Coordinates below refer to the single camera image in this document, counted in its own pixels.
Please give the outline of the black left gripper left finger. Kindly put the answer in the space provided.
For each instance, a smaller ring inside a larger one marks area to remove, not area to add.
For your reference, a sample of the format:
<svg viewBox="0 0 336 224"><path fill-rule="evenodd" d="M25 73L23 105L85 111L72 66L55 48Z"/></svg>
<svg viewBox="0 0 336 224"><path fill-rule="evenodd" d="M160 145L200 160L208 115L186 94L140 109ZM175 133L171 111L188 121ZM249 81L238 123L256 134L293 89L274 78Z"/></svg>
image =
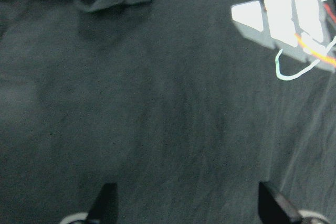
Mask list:
<svg viewBox="0 0 336 224"><path fill-rule="evenodd" d="M117 223L117 184L102 186L88 212L88 223Z"/></svg>

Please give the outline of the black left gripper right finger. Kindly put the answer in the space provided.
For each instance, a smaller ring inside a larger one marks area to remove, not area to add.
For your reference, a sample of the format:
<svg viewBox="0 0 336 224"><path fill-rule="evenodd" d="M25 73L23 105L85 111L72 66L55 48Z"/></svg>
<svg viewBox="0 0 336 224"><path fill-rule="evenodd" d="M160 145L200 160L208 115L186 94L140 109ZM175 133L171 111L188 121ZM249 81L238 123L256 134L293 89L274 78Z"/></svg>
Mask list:
<svg viewBox="0 0 336 224"><path fill-rule="evenodd" d="M265 224L301 223L301 214L271 182L259 182L258 215Z"/></svg>

